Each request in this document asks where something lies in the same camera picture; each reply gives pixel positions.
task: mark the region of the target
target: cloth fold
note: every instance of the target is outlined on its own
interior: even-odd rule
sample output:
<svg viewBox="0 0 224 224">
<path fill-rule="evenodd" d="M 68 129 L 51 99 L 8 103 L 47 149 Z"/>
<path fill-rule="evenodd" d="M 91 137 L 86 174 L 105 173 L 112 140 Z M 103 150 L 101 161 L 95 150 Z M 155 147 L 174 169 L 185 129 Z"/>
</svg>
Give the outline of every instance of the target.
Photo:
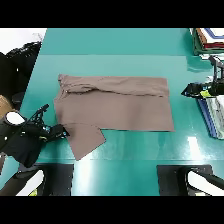
<svg viewBox="0 0 224 224">
<path fill-rule="evenodd" d="M 100 129 L 174 131 L 167 80 L 59 75 L 54 100 L 76 160 L 105 142 Z"/>
</svg>

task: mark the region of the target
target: white floor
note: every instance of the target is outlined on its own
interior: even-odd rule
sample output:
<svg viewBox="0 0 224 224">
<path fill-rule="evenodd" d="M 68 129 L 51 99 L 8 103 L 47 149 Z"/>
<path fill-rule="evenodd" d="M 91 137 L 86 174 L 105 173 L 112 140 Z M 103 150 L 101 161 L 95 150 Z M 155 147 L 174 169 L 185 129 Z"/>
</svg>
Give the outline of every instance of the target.
<svg viewBox="0 0 224 224">
<path fill-rule="evenodd" d="M 0 28 L 0 52 L 8 53 L 26 43 L 42 41 L 47 28 Z"/>
</svg>

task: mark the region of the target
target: pile of clothes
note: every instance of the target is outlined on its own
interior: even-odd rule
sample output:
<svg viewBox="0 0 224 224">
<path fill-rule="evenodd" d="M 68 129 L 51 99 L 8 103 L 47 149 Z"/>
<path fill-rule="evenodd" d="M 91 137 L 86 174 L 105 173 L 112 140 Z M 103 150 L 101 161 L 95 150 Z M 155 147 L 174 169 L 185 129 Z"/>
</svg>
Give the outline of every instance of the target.
<svg viewBox="0 0 224 224">
<path fill-rule="evenodd" d="M 208 59 L 210 55 L 224 60 L 224 28 L 190 28 L 194 55 Z"/>
<path fill-rule="evenodd" d="M 197 99 L 202 110 L 210 135 L 224 139 L 224 95 L 213 98 Z"/>
</svg>

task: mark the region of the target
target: black pad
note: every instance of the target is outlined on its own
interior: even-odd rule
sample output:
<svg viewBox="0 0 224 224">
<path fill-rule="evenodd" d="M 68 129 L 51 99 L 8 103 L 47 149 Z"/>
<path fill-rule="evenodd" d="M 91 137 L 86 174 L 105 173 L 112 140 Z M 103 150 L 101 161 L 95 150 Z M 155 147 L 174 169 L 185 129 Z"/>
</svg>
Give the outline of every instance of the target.
<svg viewBox="0 0 224 224">
<path fill-rule="evenodd" d="M 30 168 L 20 164 L 18 171 L 37 168 L 44 172 L 43 184 L 37 189 L 38 196 L 71 196 L 74 164 L 36 163 Z"/>
<path fill-rule="evenodd" d="M 213 174 L 211 165 L 157 165 L 160 196 L 180 196 L 177 170 L 183 166 L 198 168 L 204 173 Z"/>
</svg>

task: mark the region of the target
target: table surface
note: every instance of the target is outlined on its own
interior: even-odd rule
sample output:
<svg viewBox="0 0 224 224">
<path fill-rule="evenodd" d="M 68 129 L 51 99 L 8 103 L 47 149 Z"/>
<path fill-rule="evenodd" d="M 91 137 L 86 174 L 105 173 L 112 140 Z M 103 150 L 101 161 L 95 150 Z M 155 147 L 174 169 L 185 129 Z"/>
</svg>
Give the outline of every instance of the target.
<svg viewBox="0 0 224 224">
<path fill-rule="evenodd" d="M 74 163 L 72 195 L 159 195 L 158 164 L 211 164 L 224 178 L 224 142 L 209 137 L 196 100 L 181 96 L 188 83 L 213 75 L 208 61 L 192 55 L 188 36 L 188 29 L 48 29 L 21 108 L 24 116 L 48 103 L 44 120 L 57 123 L 59 74 L 165 77 L 170 89 L 175 132 L 103 130 L 106 143 L 80 161 L 66 139 L 43 148 L 38 162 Z M 13 158 L 6 160 L 0 188 L 17 168 Z"/>
</svg>

